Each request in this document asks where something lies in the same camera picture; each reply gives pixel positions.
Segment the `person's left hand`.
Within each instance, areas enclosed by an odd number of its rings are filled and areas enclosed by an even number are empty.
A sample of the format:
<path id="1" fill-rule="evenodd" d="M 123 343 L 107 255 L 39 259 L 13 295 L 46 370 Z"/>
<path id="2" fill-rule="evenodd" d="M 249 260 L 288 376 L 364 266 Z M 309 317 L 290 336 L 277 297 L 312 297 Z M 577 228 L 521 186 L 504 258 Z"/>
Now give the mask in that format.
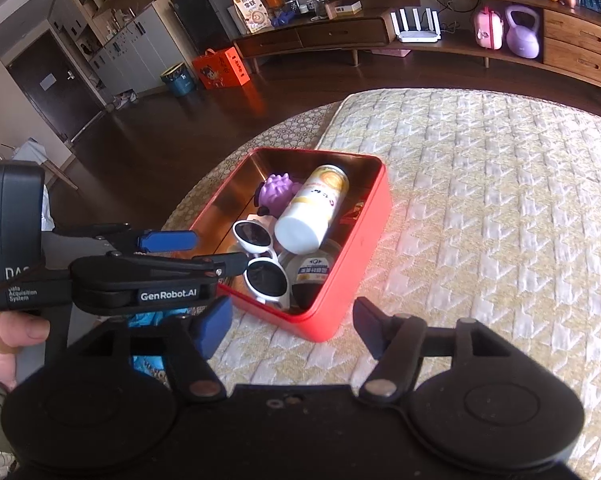
<path id="1" fill-rule="evenodd" d="M 43 344 L 50 335 L 50 322 L 23 312 L 0 312 L 0 385 L 16 387 L 16 356 L 23 348 Z"/>

